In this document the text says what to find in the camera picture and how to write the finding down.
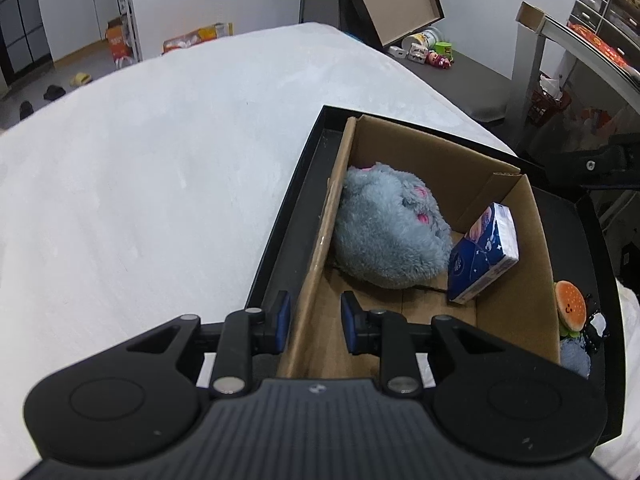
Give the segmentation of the grey drawer organizer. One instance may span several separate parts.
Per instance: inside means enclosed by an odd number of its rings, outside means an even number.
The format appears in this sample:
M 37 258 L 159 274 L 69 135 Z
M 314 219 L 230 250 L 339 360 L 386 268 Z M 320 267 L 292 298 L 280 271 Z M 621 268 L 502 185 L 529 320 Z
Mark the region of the grey drawer organizer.
M 591 30 L 639 68 L 639 10 L 627 0 L 575 0 L 567 21 Z

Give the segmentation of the grey plush toy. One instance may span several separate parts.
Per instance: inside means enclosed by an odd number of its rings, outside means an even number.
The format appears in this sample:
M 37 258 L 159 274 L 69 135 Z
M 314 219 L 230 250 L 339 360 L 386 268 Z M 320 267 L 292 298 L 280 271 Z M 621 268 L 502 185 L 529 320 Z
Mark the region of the grey plush toy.
M 420 178 L 377 162 L 347 169 L 333 246 L 337 265 L 352 278 L 403 289 L 446 271 L 451 228 Z

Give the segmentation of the hamburger plush toy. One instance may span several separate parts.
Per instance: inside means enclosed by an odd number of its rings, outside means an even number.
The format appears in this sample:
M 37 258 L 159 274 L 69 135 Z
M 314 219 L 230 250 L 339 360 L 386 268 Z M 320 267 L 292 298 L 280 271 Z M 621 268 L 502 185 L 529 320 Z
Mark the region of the hamburger plush toy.
M 577 336 L 587 321 L 587 306 L 582 292 L 569 281 L 554 284 L 556 310 L 565 333 Z

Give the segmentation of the blue tissue pack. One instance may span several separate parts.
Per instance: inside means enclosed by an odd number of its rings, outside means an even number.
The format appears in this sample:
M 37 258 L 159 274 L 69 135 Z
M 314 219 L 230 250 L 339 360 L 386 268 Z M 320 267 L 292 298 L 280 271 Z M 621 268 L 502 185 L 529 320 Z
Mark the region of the blue tissue pack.
M 466 304 L 518 263 L 518 234 L 506 205 L 491 203 L 452 248 L 447 298 Z

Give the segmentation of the yellow slipper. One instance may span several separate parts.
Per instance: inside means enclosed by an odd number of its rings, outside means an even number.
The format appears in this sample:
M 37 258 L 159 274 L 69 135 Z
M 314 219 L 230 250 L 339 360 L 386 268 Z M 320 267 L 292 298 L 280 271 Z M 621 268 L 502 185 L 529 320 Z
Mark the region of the yellow slipper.
M 86 84 L 90 84 L 92 81 L 92 76 L 87 73 L 77 73 L 70 80 L 70 85 L 74 88 L 79 88 L 85 86 Z

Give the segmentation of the blue denim soft piece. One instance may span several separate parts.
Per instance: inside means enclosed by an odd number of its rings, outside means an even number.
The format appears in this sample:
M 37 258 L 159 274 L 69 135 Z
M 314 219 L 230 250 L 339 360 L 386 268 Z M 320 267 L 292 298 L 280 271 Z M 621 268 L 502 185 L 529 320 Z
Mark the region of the blue denim soft piece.
M 583 336 L 567 337 L 560 341 L 560 360 L 562 367 L 583 378 L 589 378 L 591 359 Z

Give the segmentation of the brown cardboard box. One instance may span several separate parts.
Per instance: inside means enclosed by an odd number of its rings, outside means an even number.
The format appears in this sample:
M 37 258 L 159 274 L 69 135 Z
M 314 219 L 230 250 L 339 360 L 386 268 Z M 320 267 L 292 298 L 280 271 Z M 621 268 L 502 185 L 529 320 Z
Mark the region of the brown cardboard box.
M 490 205 L 510 210 L 518 261 L 464 301 L 449 295 L 449 259 Z M 349 118 L 278 373 L 283 378 L 376 375 L 352 356 L 340 299 L 426 324 L 449 315 L 558 362 L 559 321 L 544 228 L 524 166 L 499 152 L 369 115 Z

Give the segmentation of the orange cardboard box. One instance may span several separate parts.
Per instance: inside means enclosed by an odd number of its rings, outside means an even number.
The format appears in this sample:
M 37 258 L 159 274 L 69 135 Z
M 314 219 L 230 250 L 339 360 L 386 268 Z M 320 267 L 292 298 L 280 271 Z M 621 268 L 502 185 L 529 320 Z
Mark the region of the orange cardboard box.
M 204 44 L 219 38 L 233 35 L 233 24 L 230 22 L 211 24 L 192 30 L 184 35 L 167 39 L 163 42 L 162 54 L 170 51 L 189 49 L 190 47 Z

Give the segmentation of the black plastic tray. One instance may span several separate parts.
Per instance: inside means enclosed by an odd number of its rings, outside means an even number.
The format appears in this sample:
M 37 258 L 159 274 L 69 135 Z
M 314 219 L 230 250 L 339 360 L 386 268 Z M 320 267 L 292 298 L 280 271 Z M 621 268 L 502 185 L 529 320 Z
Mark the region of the black plastic tray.
M 344 172 L 382 162 L 418 176 L 434 193 L 458 240 L 491 203 L 510 208 L 520 260 L 467 304 L 447 298 L 447 280 L 405 289 L 360 282 L 333 258 L 331 212 Z M 590 312 L 603 314 L 604 339 L 591 360 L 590 382 L 608 404 L 604 440 L 623 429 L 626 356 L 612 264 L 588 194 L 570 180 L 524 159 L 432 128 L 356 110 L 322 108 L 300 154 L 258 266 L 248 304 L 292 298 L 291 347 L 258 367 L 259 376 L 373 377 L 373 356 L 350 356 L 342 334 L 340 297 L 353 292 L 366 309 L 428 323 L 449 315 L 557 361 L 559 322 L 552 287 L 569 281 Z

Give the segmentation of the red doll toy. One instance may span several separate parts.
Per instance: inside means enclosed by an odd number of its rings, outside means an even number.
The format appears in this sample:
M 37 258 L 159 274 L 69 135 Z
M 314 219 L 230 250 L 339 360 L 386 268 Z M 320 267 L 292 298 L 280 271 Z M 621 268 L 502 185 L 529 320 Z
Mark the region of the red doll toy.
M 441 70 L 448 70 L 448 68 L 451 67 L 450 58 L 446 55 L 439 54 L 434 50 L 427 51 L 426 62 L 428 65 L 440 68 Z

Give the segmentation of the red snack package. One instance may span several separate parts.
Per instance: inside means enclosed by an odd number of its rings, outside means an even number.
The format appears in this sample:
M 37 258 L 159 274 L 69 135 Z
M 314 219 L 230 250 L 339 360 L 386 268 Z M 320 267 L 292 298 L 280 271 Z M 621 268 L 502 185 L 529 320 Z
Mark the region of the red snack package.
M 582 39 L 585 39 L 587 42 L 589 42 L 593 47 L 595 47 L 601 54 L 603 54 L 609 61 L 614 63 L 616 66 L 620 68 L 625 68 L 628 66 L 628 63 L 625 61 L 623 55 L 620 55 L 616 49 L 609 46 L 606 42 L 604 42 L 599 36 L 597 36 L 588 27 L 582 24 L 573 23 L 573 22 L 568 22 L 567 27 L 570 28 L 573 32 L 576 32 L 576 34 L 581 36 Z

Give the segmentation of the orange paper bag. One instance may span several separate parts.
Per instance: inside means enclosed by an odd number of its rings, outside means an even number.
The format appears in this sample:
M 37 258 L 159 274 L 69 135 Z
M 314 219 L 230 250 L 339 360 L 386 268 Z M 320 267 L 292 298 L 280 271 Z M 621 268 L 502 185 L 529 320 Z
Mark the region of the orange paper bag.
M 105 37 L 114 62 L 132 57 L 132 49 L 126 40 L 126 30 L 122 18 L 114 18 L 107 23 Z

